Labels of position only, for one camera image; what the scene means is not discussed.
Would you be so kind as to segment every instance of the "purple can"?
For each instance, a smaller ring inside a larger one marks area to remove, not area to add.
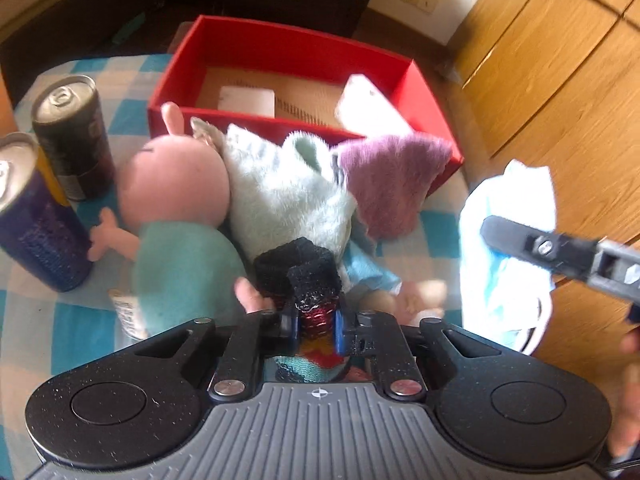
[[[66,292],[88,276],[90,245],[35,140],[0,137],[0,246],[50,288]]]

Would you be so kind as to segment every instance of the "green cloth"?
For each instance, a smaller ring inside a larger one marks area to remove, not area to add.
[[[234,293],[244,266],[219,231],[188,222],[143,227],[133,288],[149,336],[197,317],[235,325],[244,310]]]

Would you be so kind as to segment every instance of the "plush toy head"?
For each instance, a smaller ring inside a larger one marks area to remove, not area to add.
[[[132,231],[157,221],[219,227],[229,209],[229,179],[220,154],[184,134],[182,113],[167,103],[169,135],[156,137],[118,172],[123,220]]]

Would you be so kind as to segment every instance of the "blue checkered fabric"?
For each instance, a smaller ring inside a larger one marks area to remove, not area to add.
[[[42,74],[16,108],[18,125],[31,132],[34,98],[65,75],[82,73],[97,84],[116,164],[140,149],[149,136],[146,102],[170,56],[115,57],[65,63]],[[404,280],[440,278],[449,283],[447,319],[460,323],[458,213],[467,191],[453,176],[426,202],[418,228],[380,244],[376,259]],[[77,207],[87,226],[104,206],[116,209],[113,190]],[[40,461],[24,422],[32,391],[55,374],[77,367],[127,343],[107,291],[129,290],[130,264],[108,253],[87,281],[58,294],[0,251],[0,476],[24,478]]]

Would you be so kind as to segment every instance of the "stuffed pig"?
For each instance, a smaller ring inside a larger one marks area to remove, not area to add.
[[[137,304],[127,313],[128,332],[153,336],[197,317],[220,326],[237,324],[244,313],[234,292],[251,290],[244,265],[218,227],[229,208],[229,180],[216,149],[184,134],[177,105],[162,107],[168,136],[148,143],[118,172],[122,219],[105,208],[92,228],[88,257],[114,249],[133,260]]]

